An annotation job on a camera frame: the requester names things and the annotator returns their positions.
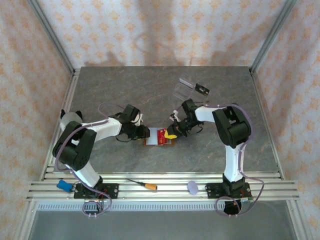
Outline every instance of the purple oval object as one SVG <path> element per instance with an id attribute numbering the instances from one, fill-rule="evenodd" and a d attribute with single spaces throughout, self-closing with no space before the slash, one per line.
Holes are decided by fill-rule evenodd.
<path id="1" fill-rule="evenodd" d="M 192 195 L 196 195 L 199 191 L 198 185 L 195 181 L 188 182 L 187 188 L 189 190 L 189 193 L 191 193 Z"/>

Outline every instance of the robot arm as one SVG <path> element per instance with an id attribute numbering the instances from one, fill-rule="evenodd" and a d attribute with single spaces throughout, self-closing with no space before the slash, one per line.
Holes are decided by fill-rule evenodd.
<path id="1" fill-rule="evenodd" d="M 173 139 L 180 136 L 187 137 L 187 133 L 193 127 L 212 122 L 216 124 L 221 141 L 225 146 L 225 170 L 223 173 L 224 191 L 227 196 L 242 188 L 245 178 L 241 174 L 244 164 L 245 142 L 251 135 L 251 127 L 244 114 L 235 106 L 225 107 L 205 107 L 196 106 L 192 99 L 186 100 L 182 104 L 186 118 L 174 123 L 167 128 L 166 138 Z"/>
<path id="2" fill-rule="evenodd" d="M 96 173 L 89 162 L 94 143 L 111 136 L 126 134 L 128 139 L 137 140 L 148 138 L 149 129 L 140 125 L 142 114 L 140 110 L 127 105 L 123 112 L 119 112 L 108 118 L 92 123 L 79 123 L 70 121 L 61 137 L 53 148 L 52 154 L 57 156 L 62 144 L 67 137 L 80 127 L 61 152 L 59 161 L 72 169 L 76 176 L 91 188 L 99 189 L 102 178 Z"/>

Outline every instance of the gray stone tabletop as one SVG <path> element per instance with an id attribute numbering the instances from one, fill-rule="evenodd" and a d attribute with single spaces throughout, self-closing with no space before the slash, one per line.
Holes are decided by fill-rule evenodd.
<path id="1" fill-rule="evenodd" d="M 210 89 L 210 105 L 237 103 L 253 122 L 255 139 L 245 150 L 244 171 L 278 171 L 271 142 L 259 108 L 247 67 L 223 66 L 120 66 L 82 67 L 71 111 L 82 111 L 85 123 L 102 120 L 97 107 L 111 102 L 141 110 L 143 124 L 166 128 L 174 109 L 182 100 L 173 96 L 181 76 Z M 108 115 L 121 112 L 114 106 L 102 108 Z M 179 116 L 184 118 L 183 111 Z M 145 147 L 142 140 L 119 142 L 108 137 L 94 144 L 90 162 L 99 173 L 110 172 L 223 172 L 225 147 L 214 123 L 203 131 L 180 137 L 174 146 Z"/>

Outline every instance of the orange screwdriver handle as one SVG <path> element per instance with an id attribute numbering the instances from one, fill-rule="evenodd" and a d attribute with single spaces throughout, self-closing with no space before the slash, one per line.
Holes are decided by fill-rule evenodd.
<path id="1" fill-rule="evenodd" d="M 157 185 L 151 184 L 151 183 L 146 183 L 144 186 L 145 186 L 145 188 L 150 189 L 150 190 L 154 190 L 154 191 L 158 189 Z"/>

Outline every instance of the orange floral wallpaper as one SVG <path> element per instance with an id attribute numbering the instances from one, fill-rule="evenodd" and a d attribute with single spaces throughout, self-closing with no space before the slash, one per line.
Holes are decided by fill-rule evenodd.
<path id="1" fill-rule="evenodd" d="M 285 0 L 39 0 L 74 68 L 250 66 Z"/>
<path id="2" fill-rule="evenodd" d="M 320 2 L 297 1 L 261 67 L 258 88 L 286 178 L 297 180 L 320 239 Z"/>
<path id="3" fill-rule="evenodd" d="M 26 0 L 0 4 L 0 239 L 38 181 L 70 74 Z"/>

